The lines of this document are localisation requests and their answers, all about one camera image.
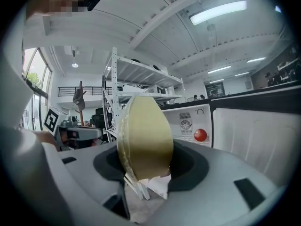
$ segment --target red sphere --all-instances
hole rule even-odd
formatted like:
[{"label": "red sphere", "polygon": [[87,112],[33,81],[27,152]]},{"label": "red sphere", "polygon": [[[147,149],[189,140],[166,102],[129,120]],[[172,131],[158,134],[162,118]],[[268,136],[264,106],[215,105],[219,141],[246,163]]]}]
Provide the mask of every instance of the red sphere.
[{"label": "red sphere", "polygon": [[193,136],[197,141],[205,141],[207,138],[207,133],[203,129],[197,129]]}]

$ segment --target tan pad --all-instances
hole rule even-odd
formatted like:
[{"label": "tan pad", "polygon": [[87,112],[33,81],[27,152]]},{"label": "tan pad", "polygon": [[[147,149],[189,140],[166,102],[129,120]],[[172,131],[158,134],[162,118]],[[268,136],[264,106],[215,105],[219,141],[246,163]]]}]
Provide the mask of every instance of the tan pad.
[{"label": "tan pad", "polygon": [[132,97],[119,119],[117,149],[132,179],[168,173],[173,155],[169,123],[152,97]]}]

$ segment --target fluorescent light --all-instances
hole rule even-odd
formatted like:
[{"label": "fluorescent light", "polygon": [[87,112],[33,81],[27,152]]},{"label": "fluorescent light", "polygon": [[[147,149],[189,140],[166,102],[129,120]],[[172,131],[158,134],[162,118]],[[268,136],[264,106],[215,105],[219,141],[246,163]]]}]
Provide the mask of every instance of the fluorescent light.
[{"label": "fluorescent light", "polygon": [[256,59],[248,60],[247,63],[260,61],[260,60],[264,60],[264,59],[265,59],[265,57],[264,58],[256,58]]},{"label": "fluorescent light", "polygon": [[[224,79],[221,79],[221,80],[218,80],[218,81],[223,81]],[[212,82],[209,82],[209,84],[212,84],[212,83],[215,83],[215,82],[218,82],[218,81],[212,81]]]},{"label": "fluorescent light", "polygon": [[220,5],[215,8],[211,8],[209,10],[206,10],[204,12],[200,12],[190,18],[193,25],[198,25],[204,21],[207,21],[211,18],[232,13],[236,11],[246,10],[246,1],[239,1],[239,2],[232,2],[227,3],[224,5]]},{"label": "fluorescent light", "polygon": [[276,6],[276,7],[275,7],[275,11],[278,12],[278,13],[281,13],[280,7]]},{"label": "fluorescent light", "polygon": [[249,72],[246,72],[246,73],[240,73],[240,74],[237,74],[236,76],[240,76],[240,75],[243,75],[243,74],[247,74]]},{"label": "fluorescent light", "polygon": [[223,68],[221,68],[221,69],[209,71],[208,73],[213,73],[213,72],[220,71],[220,70],[224,70],[224,69],[228,69],[228,68],[231,68],[231,65],[230,65],[230,66],[227,66],[227,67],[223,67]]}]

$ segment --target tree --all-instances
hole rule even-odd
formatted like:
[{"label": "tree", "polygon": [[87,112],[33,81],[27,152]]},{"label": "tree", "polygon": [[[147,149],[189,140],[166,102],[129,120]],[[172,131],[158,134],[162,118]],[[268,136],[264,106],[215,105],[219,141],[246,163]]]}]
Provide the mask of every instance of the tree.
[{"label": "tree", "polygon": [[41,88],[41,81],[38,78],[37,73],[28,73],[27,79],[32,83],[35,84],[37,87]]}]

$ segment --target railing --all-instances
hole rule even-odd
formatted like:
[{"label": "railing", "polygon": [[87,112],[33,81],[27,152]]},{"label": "railing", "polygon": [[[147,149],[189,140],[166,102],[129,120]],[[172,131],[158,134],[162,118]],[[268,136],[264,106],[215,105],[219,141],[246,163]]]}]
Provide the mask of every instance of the railing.
[{"label": "railing", "polygon": [[[79,89],[79,87],[58,87],[58,96],[73,96],[76,89]],[[96,86],[85,86],[83,87],[83,90],[86,91],[86,96],[100,96],[102,95],[103,88],[102,87],[96,87]],[[112,87],[107,87],[105,89],[108,93],[108,95],[112,94]],[[122,87],[118,86],[118,91],[122,91]]]}]

